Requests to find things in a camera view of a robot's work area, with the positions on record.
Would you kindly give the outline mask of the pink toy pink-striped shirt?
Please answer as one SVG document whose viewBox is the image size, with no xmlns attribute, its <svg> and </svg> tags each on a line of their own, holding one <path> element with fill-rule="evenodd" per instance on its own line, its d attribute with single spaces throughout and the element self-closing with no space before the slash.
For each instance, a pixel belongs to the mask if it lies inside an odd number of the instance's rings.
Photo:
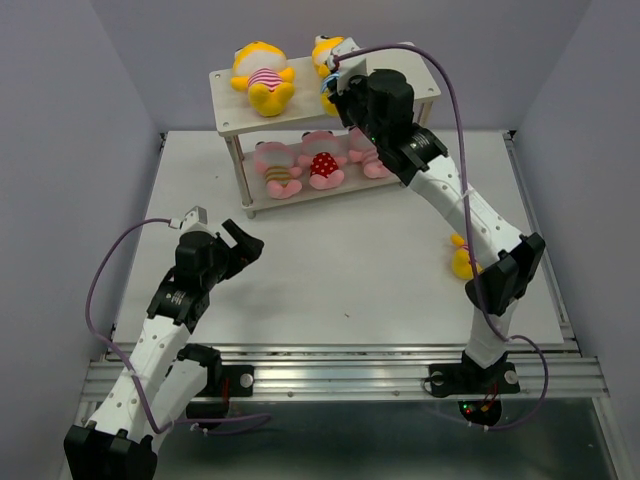
<svg viewBox="0 0 640 480">
<path fill-rule="evenodd" d="M 348 132 L 348 155 L 352 163 L 362 167 L 363 174 L 369 179 L 387 178 L 391 172 L 378 157 L 374 144 L 357 127 L 350 127 Z"/>
</svg>

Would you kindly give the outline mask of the pink toy red polka-dot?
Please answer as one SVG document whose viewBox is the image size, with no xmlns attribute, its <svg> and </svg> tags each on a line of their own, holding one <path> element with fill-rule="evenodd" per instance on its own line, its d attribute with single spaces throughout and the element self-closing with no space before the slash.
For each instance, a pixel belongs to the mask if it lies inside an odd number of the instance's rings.
<svg viewBox="0 0 640 480">
<path fill-rule="evenodd" d="M 305 132 L 301 137 L 297 164 L 309 172 L 309 185 L 316 190 L 340 186 L 347 158 L 339 139 L 331 131 Z"/>
</svg>

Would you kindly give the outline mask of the yellow toy blue-striped shirt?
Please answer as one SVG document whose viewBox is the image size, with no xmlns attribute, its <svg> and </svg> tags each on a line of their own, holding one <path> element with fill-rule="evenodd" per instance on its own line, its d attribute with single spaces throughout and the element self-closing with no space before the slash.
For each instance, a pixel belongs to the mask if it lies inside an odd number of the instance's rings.
<svg viewBox="0 0 640 480">
<path fill-rule="evenodd" d="M 338 112 L 336 106 L 329 100 L 328 83 L 335 75 L 331 73 L 327 61 L 332 50 L 344 40 L 345 38 L 342 36 L 329 37 L 326 35 L 317 35 L 314 39 L 314 48 L 311 53 L 313 68 L 321 80 L 321 105 L 325 113 L 332 117 L 337 117 Z"/>
</svg>

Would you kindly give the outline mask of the pink toy orange-striped shirt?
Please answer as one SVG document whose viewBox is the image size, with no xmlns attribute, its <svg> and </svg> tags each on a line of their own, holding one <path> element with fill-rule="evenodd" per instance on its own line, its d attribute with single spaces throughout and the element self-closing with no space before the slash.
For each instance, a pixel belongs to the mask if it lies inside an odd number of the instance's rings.
<svg viewBox="0 0 640 480">
<path fill-rule="evenodd" d="M 254 168 L 263 176 L 270 198 L 285 200 L 303 188 L 299 177 L 302 169 L 296 164 L 296 154 L 281 142 L 260 141 L 255 145 Z"/>
</svg>

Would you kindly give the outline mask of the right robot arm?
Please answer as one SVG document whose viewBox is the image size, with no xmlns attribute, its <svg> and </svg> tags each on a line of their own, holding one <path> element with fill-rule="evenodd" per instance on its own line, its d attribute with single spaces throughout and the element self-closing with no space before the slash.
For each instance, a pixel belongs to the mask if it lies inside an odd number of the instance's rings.
<svg viewBox="0 0 640 480">
<path fill-rule="evenodd" d="M 414 90 L 402 73 L 334 72 L 326 88 L 343 125 L 359 129 L 383 165 L 466 241 L 472 278 L 465 292 L 474 317 L 460 378 L 472 390 L 484 389 L 506 360 L 512 316 L 535 276 L 544 240 L 537 233 L 523 234 L 472 190 L 461 162 L 452 159 L 432 131 L 414 121 Z"/>
</svg>

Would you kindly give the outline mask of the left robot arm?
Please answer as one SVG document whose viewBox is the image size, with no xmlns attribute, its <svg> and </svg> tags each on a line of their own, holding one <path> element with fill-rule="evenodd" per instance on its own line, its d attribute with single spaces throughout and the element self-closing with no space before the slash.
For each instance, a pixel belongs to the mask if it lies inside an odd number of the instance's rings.
<svg viewBox="0 0 640 480">
<path fill-rule="evenodd" d="M 208 229 L 200 207 L 161 222 L 179 233 L 174 264 L 150 301 L 133 351 L 89 329 L 123 369 L 87 422 L 71 426 L 64 438 L 74 479 L 153 478 L 160 448 L 185 423 L 188 404 L 222 384 L 219 351 L 190 337 L 210 306 L 211 290 L 256 262 L 264 243 L 228 219 L 222 227 L 235 241 L 229 245 Z"/>
</svg>

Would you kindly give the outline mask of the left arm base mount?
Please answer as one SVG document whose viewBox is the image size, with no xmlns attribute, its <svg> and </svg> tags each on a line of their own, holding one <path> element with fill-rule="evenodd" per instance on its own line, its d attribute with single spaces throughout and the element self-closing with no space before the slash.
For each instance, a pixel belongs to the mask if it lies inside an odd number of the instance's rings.
<svg viewBox="0 0 640 480">
<path fill-rule="evenodd" d="M 251 365 L 223 365 L 219 373 L 208 373 L 205 387 L 188 404 L 185 416 L 206 419 L 207 428 L 220 425 L 218 419 L 227 418 L 233 399 L 253 396 L 254 367 Z"/>
</svg>

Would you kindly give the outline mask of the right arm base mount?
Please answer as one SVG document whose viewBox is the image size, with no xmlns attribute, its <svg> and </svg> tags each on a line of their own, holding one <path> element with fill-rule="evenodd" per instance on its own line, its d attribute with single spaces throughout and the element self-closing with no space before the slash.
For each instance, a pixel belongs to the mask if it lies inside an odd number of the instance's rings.
<svg viewBox="0 0 640 480">
<path fill-rule="evenodd" d="M 483 427 L 497 425 L 503 411 L 502 396 L 521 391 L 510 362 L 488 369 L 463 363 L 433 364 L 428 367 L 423 389 L 435 398 L 455 396 L 463 419 Z"/>
</svg>

